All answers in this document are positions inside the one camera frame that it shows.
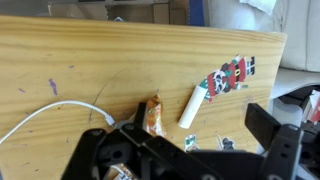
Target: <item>orange snack wrapper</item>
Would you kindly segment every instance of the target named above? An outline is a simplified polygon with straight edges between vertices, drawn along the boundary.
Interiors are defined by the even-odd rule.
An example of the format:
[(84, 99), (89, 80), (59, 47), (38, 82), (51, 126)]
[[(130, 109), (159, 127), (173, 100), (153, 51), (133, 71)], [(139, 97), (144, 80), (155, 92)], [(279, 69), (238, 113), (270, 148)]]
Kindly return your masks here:
[(147, 127), (146, 130), (152, 136), (166, 135), (161, 121), (162, 103), (159, 94), (154, 95), (147, 101)]

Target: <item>wood grain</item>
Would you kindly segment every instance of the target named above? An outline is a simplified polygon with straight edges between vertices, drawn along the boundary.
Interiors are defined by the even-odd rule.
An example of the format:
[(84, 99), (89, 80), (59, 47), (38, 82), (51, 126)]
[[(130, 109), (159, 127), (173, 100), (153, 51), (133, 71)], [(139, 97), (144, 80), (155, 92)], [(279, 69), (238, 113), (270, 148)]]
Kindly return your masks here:
[[(196, 133), (201, 149), (216, 149), (220, 135), (237, 149), (255, 150), (244, 126), (246, 104), (267, 106), (286, 40), (277, 33), (102, 21), (1, 16), (0, 23), (0, 136), (59, 100), (92, 103), (125, 120), (159, 90), (168, 140), (180, 148)], [(204, 101), (191, 128), (179, 128), (194, 86), (236, 54), (256, 57), (256, 74), (244, 82), (249, 88)], [(83, 131), (110, 131), (100, 114), (89, 114), (63, 105), (23, 125), (0, 145), (4, 179), (59, 179)]]

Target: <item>white cable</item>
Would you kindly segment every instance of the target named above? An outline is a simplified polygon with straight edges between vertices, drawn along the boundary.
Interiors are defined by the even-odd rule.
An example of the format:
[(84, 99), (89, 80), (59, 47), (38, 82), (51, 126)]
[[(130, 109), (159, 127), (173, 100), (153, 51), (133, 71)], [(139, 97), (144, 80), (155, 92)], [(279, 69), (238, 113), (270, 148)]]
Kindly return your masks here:
[(113, 118), (107, 114), (105, 111), (103, 111), (102, 109), (93, 106), (91, 104), (85, 103), (85, 102), (80, 102), (80, 101), (73, 101), (73, 100), (66, 100), (66, 101), (58, 101), (52, 104), (49, 104), (47, 106), (44, 106), (40, 109), (38, 109), (37, 111), (33, 112), (32, 114), (30, 114), (28, 117), (26, 117), (24, 120), (22, 120), (16, 127), (14, 127), (10, 132), (8, 132), (3, 138), (1, 138), (0, 140), (0, 144), (3, 143), (3, 141), (5, 141), (12, 133), (14, 133), (20, 126), (22, 126), (24, 123), (26, 123), (29, 119), (31, 119), (33, 116), (39, 114), (40, 112), (49, 109), (53, 106), (57, 106), (57, 105), (61, 105), (61, 104), (76, 104), (76, 105), (80, 105), (80, 106), (85, 106), (88, 108), (91, 108), (93, 110), (96, 110), (98, 112), (100, 112), (101, 114), (103, 114), (105, 116), (105, 119), (107, 121), (107, 123), (111, 126), (114, 123)]
[(125, 173), (122, 171), (122, 169), (120, 169), (118, 166), (111, 166), (112, 168), (116, 169), (120, 174), (124, 174)]

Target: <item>white cylinder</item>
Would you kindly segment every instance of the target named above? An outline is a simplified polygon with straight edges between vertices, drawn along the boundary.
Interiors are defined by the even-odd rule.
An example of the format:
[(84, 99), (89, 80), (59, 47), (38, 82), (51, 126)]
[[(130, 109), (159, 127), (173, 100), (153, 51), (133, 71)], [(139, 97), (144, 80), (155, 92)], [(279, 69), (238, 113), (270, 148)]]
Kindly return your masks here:
[(189, 129), (194, 117), (196, 116), (198, 109), (201, 106), (201, 103), (207, 93), (207, 89), (196, 86), (194, 89), (192, 96), (188, 102), (186, 109), (184, 110), (180, 121), (179, 126), (185, 129)]

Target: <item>wooden board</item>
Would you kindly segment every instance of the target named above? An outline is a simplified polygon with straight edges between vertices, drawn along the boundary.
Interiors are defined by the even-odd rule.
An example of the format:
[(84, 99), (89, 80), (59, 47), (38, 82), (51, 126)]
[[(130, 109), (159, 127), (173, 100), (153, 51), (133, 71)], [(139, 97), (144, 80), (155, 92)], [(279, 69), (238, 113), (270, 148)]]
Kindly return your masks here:
[[(92, 103), (125, 120), (159, 90), (168, 140), (180, 148), (196, 133), (201, 149), (216, 149), (220, 135), (255, 150), (244, 126), (246, 105), (266, 108), (286, 40), (277, 33), (51, 18), (2, 16), (0, 24), (0, 136), (59, 100)], [(195, 85), (236, 54), (256, 57), (249, 88), (204, 101), (191, 128), (179, 128)], [(82, 132), (110, 130), (100, 114), (89, 114), (62, 105), (32, 118), (0, 145), (4, 179), (59, 179)]]

